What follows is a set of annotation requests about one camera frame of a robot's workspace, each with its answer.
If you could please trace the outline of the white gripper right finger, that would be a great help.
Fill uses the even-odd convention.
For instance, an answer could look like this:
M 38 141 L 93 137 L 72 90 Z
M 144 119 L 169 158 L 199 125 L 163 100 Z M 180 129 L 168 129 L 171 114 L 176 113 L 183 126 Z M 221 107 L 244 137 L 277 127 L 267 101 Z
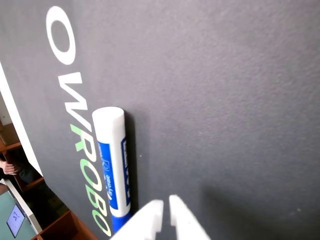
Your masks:
M 210 240 L 205 229 L 178 195 L 169 196 L 170 224 L 177 240 Z

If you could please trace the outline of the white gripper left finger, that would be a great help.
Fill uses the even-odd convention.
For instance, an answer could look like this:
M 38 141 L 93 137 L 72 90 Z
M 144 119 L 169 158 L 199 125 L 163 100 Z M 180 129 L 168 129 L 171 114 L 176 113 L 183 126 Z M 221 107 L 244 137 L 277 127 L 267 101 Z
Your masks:
M 111 240 L 155 240 L 157 233 L 162 230 L 163 211 L 163 200 L 151 200 Z

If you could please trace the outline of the person's hand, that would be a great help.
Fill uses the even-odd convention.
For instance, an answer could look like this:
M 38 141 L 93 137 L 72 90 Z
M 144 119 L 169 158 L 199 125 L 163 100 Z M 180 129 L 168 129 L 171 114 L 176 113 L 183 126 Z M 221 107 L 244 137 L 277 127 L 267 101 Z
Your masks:
M 5 175 L 16 175 L 19 172 L 19 168 L 15 164 L 3 160 L 0 161 L 0 168 Z

